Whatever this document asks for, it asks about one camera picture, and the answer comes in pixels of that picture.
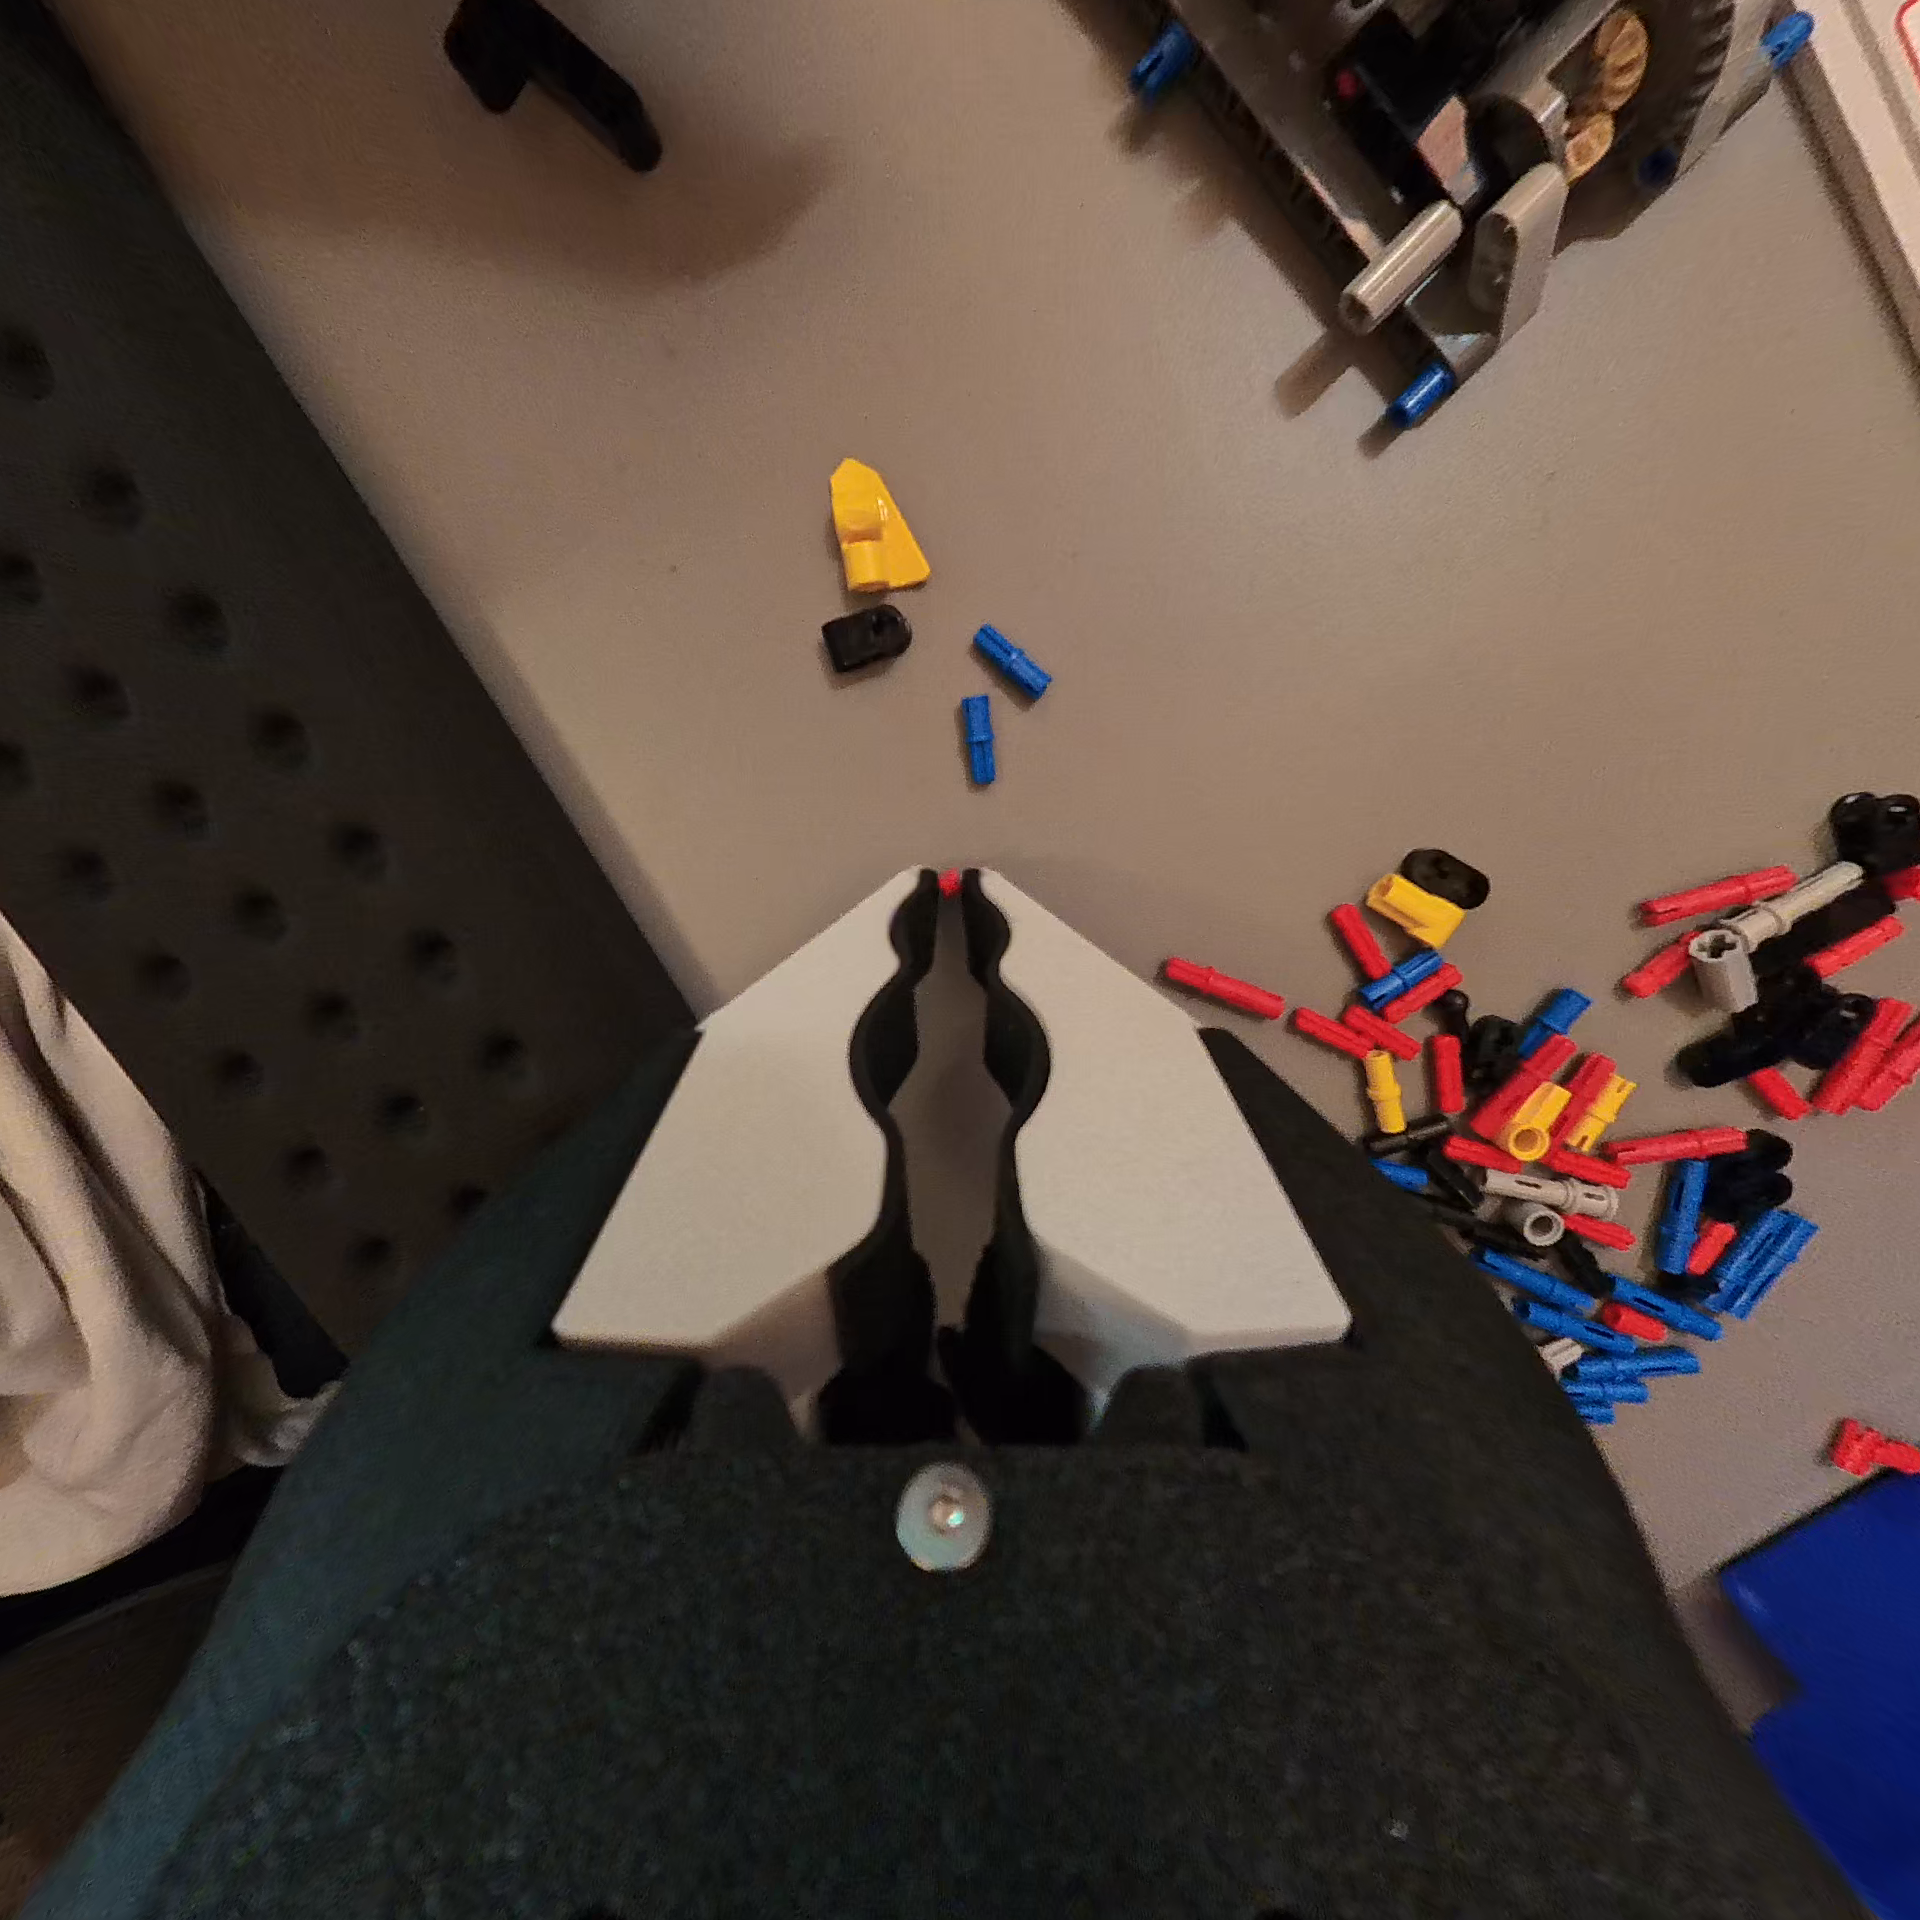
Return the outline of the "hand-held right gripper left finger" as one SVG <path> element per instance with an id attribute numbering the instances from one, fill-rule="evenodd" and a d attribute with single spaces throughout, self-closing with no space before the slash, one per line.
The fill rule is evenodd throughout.
<path id="1" fill-rule="evenodd" d="M 941 888 L 907 868 L 708 1014 L 552 1333 L 755 1368 L 826 1438 L 940 1438 L 893 1104 Z"/>

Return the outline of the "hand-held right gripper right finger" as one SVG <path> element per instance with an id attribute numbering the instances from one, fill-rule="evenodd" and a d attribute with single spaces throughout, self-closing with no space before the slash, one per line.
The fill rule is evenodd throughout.
<path id="1" fill-rule="evenodd" d="M 1354 1312 L 1214 1048 L 1009 878 L 958 886 L 1006 1101 L 955 1329 L 973 1429 L 1086 1429 L 1123 1377 L 1340 1342 Z"/>

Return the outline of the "pile of mixed lego pins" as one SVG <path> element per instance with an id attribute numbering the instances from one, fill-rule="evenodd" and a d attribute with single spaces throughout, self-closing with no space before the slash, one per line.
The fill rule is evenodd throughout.
<path id="1" fill-rule="evenodd" d="M 1884 1112 L 1916 1086 L 1916 1000 L 1860 992 L 1860 963 L 1916 929 L 1918 801 L 1854 790 L 1830 860 L 1736 871 L 1637 902 L 1666 944 L 1617 995 L 1689 989 L 1709 1019 L 1672 1072 L 1742 1095 L 1760 1123 L 1625 1131 L 1638 1084 L 1585 1047 L 1593 996 L 1556 988 L 1522 1019 L 1474 1009 L 1450 945 L 1492 883 L 1412 848 L 1330 908 L 1354 984 L 1326 1014 L 1184 958 L 1190 999 L 1290 1029 L 1360 1075 L 1360 1150 L 1492 1283 L 1550 1383 L 1592 1429 L 1700 1371 L 1817 1237 L 1792 1200 L 1786 1126 Z"/>

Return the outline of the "lego car chassis model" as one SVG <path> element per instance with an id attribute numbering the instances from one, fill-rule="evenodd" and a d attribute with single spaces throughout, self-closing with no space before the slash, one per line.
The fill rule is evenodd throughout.
<path id="1" fill-rule="evenodd" d="M 1158 3 L 1128 78 L 1189 92 L 1408 363 L 1425 422 L 1534 319 L 1571 214 L 1657 199 L 1814 33 L 1757 3 Z"/>

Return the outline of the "black angled lego beam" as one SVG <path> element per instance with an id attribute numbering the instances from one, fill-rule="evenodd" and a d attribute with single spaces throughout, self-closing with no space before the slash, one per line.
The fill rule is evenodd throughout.
<path id="1" fill-rule="evenodd" d="M 662 142 L 642 95 L 539 3 L 459 3 L 444 52 L 469 93 L 493 113 L 539 88 L 637 175 L 652 173 Z"/>

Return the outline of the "lego instruction booklet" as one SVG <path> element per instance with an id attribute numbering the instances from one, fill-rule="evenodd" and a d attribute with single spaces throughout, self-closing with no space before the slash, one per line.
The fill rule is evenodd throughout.
<path id="1" fill-rule="evenodd" d="M 1918 3 L 1800 3 L 1797 97 L 1878 288 L 1918 355 Z"/>

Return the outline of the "small yellow lego connector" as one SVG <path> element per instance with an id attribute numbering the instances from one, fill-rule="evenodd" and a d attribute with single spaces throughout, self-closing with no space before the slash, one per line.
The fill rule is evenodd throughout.
<path id="1" fill-rule="evenodd" d="M 849 591 L 923 588 L 930 561 L 878 468 L 846 457 L 830 473 L 832 536 Z"/>

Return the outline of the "person's beige trousers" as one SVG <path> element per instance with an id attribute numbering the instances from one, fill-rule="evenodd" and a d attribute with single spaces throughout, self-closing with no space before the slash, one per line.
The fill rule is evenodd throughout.
<path id="1" fill-rule="evenodd" d="M 2 926 L 2 1596 L 102 1573 L 334 1396 L 288 1395 L 154 1104 Z"/>

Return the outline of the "black perforated chair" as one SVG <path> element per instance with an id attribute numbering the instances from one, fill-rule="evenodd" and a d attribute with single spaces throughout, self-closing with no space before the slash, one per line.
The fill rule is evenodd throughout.
<path id="1" fill-rule="evenodd" d="M 4 5 L 4 915 L 347 1353 L 692 1047 L 45 5 Z"/>

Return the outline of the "blue plastic bin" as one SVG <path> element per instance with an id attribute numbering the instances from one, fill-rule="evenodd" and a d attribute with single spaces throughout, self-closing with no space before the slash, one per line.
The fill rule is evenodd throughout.
<path id="1" fill-rule="evenodd" d="M 1786 1671 L 1752 1743 L 1870 1913 L 1918 1915 L 1918 1478 L 1890 1473 L 1718 1573 Z"/>

